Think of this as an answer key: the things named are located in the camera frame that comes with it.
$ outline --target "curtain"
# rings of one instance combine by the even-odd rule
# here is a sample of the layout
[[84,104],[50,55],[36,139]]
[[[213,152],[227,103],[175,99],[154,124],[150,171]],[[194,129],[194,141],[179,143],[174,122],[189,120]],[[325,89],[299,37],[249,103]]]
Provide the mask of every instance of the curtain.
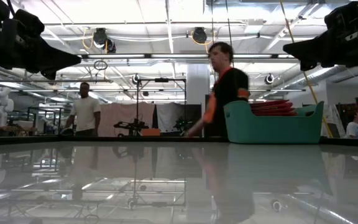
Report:
[[185,107],[178,103],[168,103],[163,105],[157,105],[157,119],[158,119],[158,128],[162,133],[169,133],[178,131],[174,128],[176,120],[179,117],[184,119],[185,116]]
[[[139,120],[146,123],[151,128],[155,105],[141,102],[139,103]],[[115,128],[114,125],[119,121],[131,123],[136,118],[136,104],[122,105],[111,103],[101,105],[101,120],[99,125],[99,137],[117,137],[122,133],[128,135],[127,129]]]

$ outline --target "white wall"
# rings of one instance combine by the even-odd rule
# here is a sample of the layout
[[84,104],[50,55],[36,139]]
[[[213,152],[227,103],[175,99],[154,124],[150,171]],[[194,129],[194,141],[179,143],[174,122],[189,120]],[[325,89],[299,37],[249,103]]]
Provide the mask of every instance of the white wall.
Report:
[[[327,90],[326,90],[326,81],[320,81],[318,85],[312,86],[313,91],[317,97],[317,100],[324,101],[325,104],[328,103],[327,99]],[[285,96],[286,100],[290,100],[293,103],[293,107],[299,108],[302,107],[302,104],[316,104],[316,102],[313,99],[313,96],[310,92],[310,89],[308,86],[305,87],[306,91],[304,92],[294,92],[287,94]]]
[[205,111],[205,95],[209,93],[209,69],[207,64],[190,64],[187,71],[187,104],[201,104]]
[[358,85],[327,85],[328,103],[330,105],[356,103]]

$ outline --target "black t-shirt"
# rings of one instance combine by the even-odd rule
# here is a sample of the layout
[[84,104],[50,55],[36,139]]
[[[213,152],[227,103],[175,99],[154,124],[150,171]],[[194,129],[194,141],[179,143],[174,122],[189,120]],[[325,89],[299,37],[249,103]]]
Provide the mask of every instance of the black t-shirt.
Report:
[[209,123],[204,130],[206,136],[227,137],[223,107],[232,101],[248,101],[248,89],[248,76],[243,71],[230,68],[221,75],[214,85],[213,94],[210,96],[208,109],[204,115],[204,120]]

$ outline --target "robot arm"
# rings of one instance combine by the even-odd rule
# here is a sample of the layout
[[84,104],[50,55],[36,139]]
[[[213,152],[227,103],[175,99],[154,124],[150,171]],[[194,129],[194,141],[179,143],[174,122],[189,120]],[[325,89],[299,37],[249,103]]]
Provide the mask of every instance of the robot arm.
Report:
[[11,89],[7,87],[0,87],[0,126],[6,125],[7,113],[13,111],[14,102],[9,99]]

